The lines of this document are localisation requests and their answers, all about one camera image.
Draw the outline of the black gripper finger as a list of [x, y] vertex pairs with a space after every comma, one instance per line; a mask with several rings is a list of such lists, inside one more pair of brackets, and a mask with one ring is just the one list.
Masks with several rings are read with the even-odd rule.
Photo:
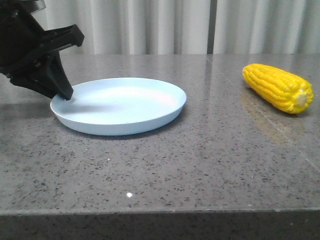
[[84, 34], [76, 24], [46, 30], [42, 38], [44, 50], [47, 53], [61, 51], [72, 46], [80, 47], [84, 41]]
[[10, 83], [35, 91], [50, 99], [59, 95], [70, 100], [73, 88], [58, 53], [49, 53], [11, 74]]

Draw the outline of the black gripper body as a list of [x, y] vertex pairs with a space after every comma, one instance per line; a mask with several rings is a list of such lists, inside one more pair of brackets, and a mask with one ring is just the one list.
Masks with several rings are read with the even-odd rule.
[[2, 0], [0, 2], [0, 73], [9, 81], [12, 73], [39, 60], [46, 52], [45, 31], [30, 12], [38, 0]]

